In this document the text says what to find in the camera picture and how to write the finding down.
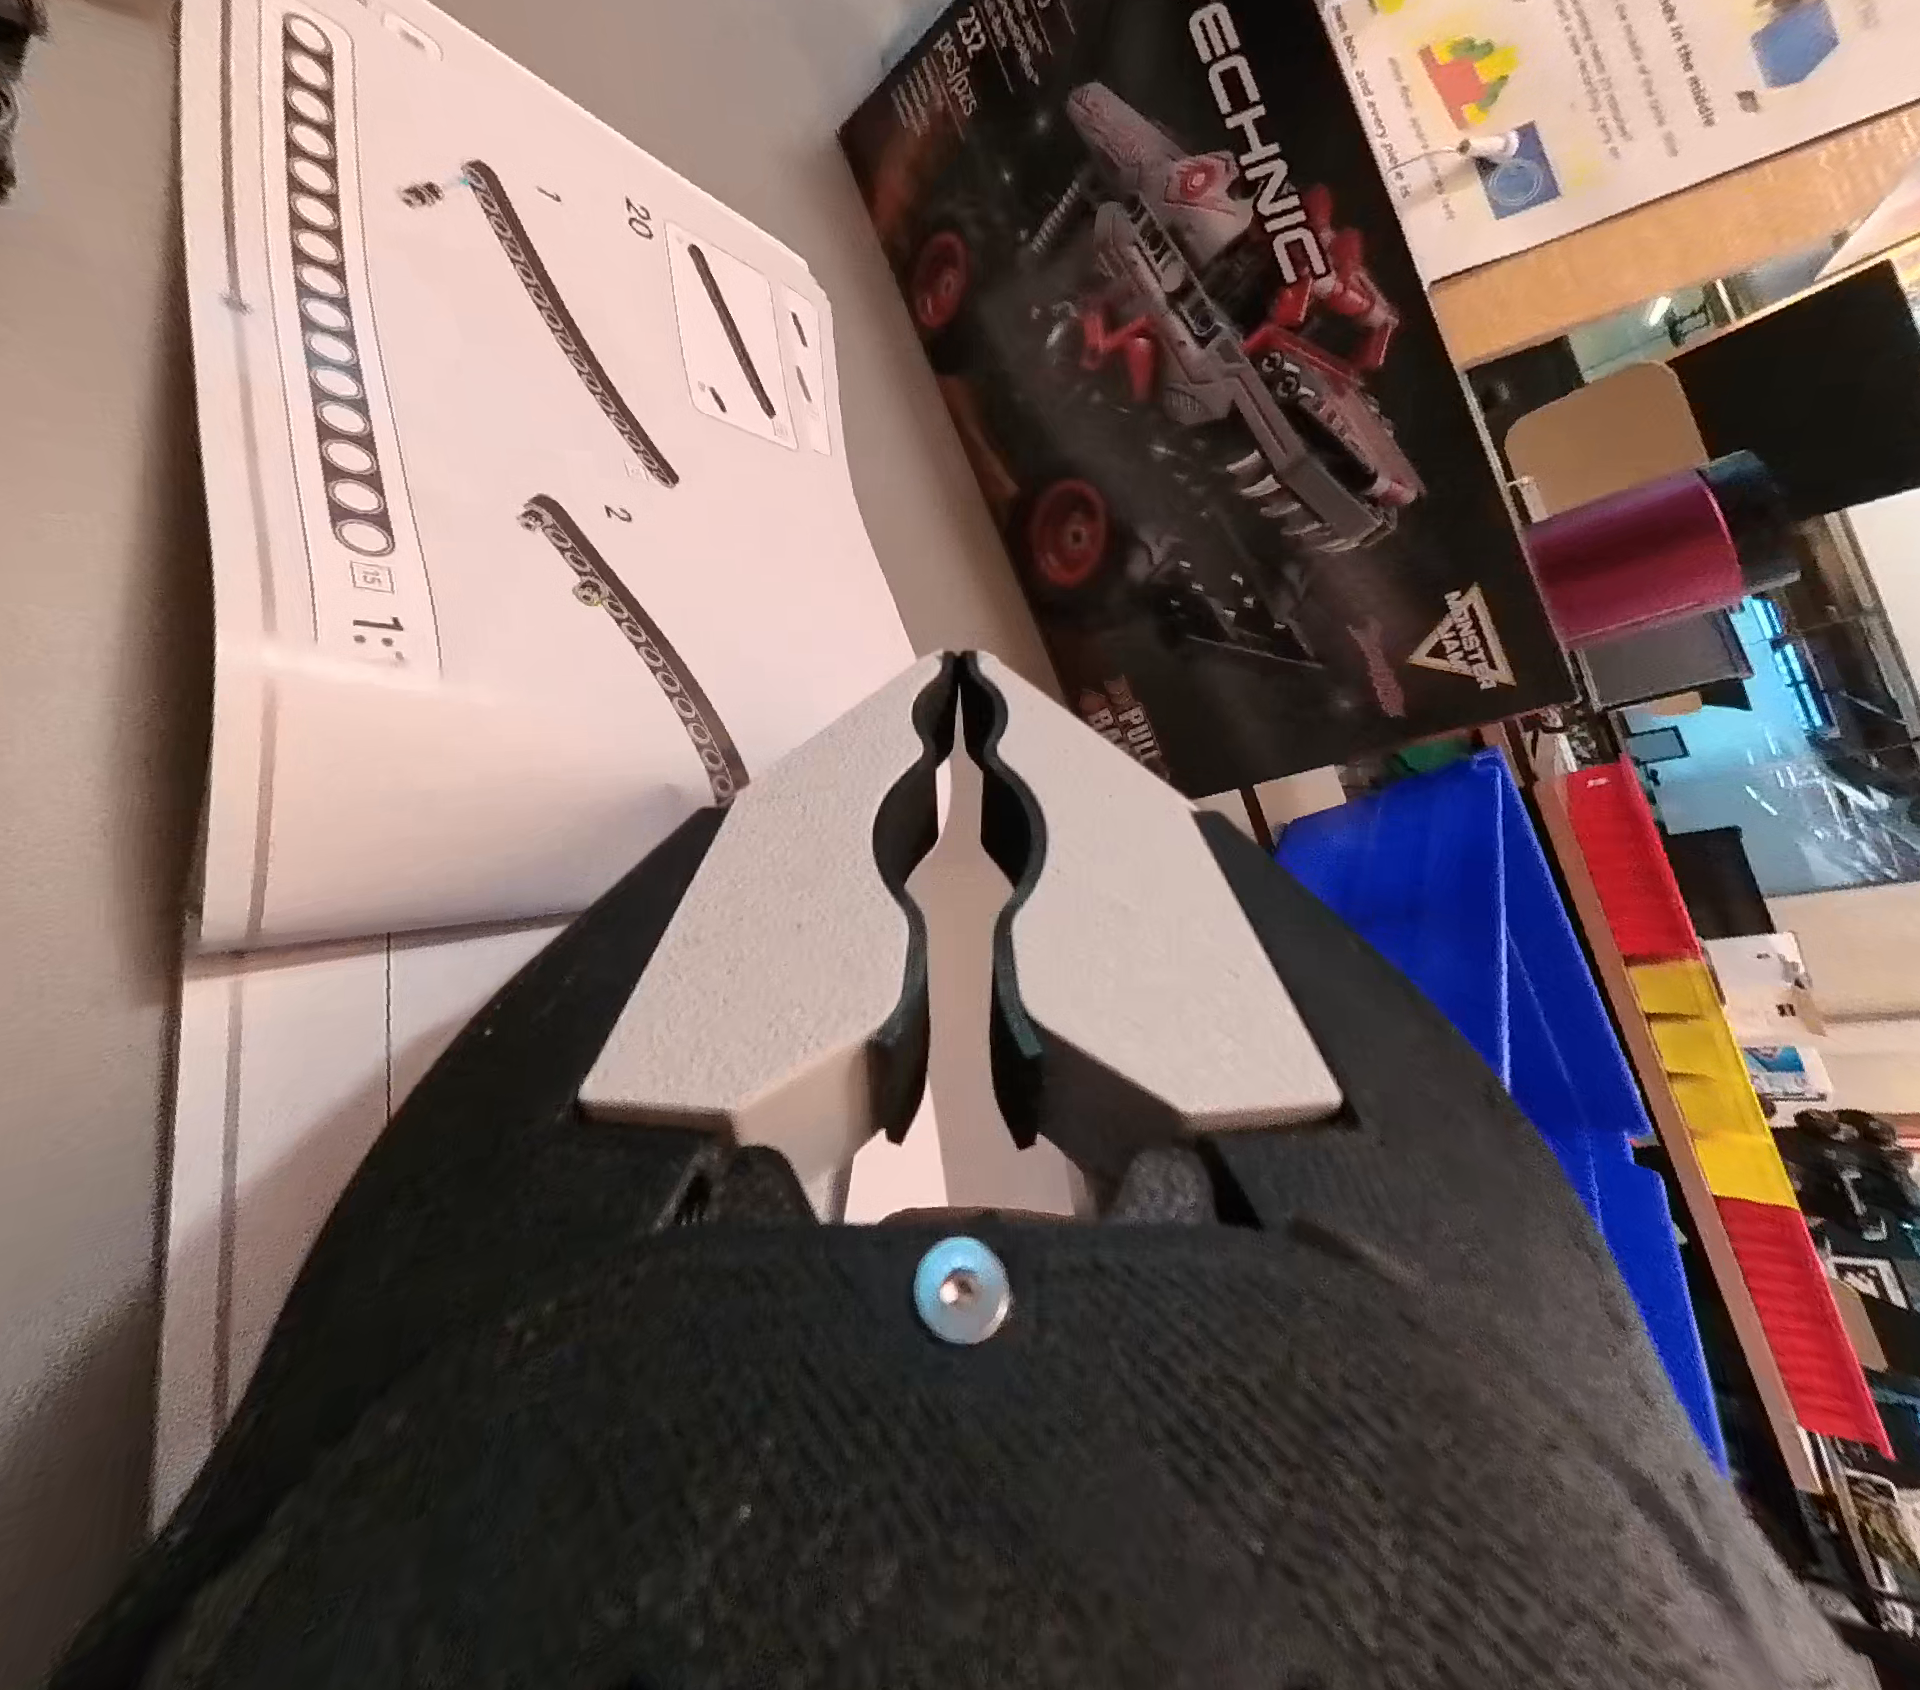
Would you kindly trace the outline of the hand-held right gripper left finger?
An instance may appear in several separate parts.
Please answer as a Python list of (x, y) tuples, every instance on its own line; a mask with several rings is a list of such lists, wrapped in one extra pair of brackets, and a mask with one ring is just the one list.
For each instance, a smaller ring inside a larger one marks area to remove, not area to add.
[(828, 1222), (905, 1139), (929, 1048), (909, 878), (941, 829), (957, 655), (909, 664), (723, 811), (579, 1088), (596, 1122), (774, 1150)]

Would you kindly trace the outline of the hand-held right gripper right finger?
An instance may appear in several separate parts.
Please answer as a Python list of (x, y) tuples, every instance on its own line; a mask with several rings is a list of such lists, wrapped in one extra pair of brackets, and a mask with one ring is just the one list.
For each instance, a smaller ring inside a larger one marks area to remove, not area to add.
[(978, 837), (1006, 883), (989, 945), (991, 1088), (1106, 1212), (1135, 1162), (1330, 1123), (1341, 1088), (1214, 837), (1230, 821), (1000, 658), (963, 654)]

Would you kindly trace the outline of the blue plastic bin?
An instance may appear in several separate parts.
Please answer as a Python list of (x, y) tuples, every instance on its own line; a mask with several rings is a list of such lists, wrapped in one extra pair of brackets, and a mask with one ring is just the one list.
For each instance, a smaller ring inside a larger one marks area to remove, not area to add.
[(1653, 1123), (1520, 786), (1481, 747), (1291, 819), (1275, 861), (1414, 982), (1554, 1154), (1718, 1472), (1727, 1455)]

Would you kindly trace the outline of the white instruction booklet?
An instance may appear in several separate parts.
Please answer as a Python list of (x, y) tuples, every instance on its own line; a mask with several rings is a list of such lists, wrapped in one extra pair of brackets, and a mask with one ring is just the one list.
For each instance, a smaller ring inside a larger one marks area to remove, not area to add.
[(475, 1006), (909, 660), (803, 258), (428, 0), (178, 0), (211, 690), (151, 1525)]

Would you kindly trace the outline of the red and yellow storage bins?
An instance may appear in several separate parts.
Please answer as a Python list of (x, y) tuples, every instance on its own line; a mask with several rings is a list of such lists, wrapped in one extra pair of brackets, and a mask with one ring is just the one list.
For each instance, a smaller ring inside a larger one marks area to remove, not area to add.
[(1889, 1455), (1643, 790), (1611, 762), (1533, 798), (1766, 1421)]

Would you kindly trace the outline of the black toy set box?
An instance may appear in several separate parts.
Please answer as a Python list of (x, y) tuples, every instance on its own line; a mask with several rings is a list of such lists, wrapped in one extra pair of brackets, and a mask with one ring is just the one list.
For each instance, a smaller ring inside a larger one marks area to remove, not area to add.
[(836, 139), (1124, 753), (1211, 798), (1576, 700), (1314, 0), (947, 0)]

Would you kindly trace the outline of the maroon cylindrical bottle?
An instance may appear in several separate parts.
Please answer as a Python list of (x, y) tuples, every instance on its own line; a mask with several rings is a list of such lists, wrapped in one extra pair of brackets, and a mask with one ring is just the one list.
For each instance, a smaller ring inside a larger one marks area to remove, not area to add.
[(1521, 548), (1569, 651), (1730, 612), (1802, 575), (1798, 520), (1753, 451), (1545, 515), (1521, 532)]

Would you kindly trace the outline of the brown wooden board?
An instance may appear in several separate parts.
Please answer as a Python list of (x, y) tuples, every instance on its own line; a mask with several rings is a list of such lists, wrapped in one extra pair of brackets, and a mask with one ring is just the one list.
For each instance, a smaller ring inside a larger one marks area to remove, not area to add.
[(1818, 265), (1846, 269), (1915, 238), (1915, 166), (1918, 105), (1910, 101), (1440, 280), (1434, 312), (1465, 372), (1781, 256), (1816, 252)]

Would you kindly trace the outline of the black monitor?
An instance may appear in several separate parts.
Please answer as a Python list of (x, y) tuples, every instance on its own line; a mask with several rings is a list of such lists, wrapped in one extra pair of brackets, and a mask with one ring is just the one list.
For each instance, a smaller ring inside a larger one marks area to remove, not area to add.
[(1706, 454), (1757, 458), (1796, 521), (1918, 483), (1918, 328), (1889, 260), (1747, 315), (1669, 370)]

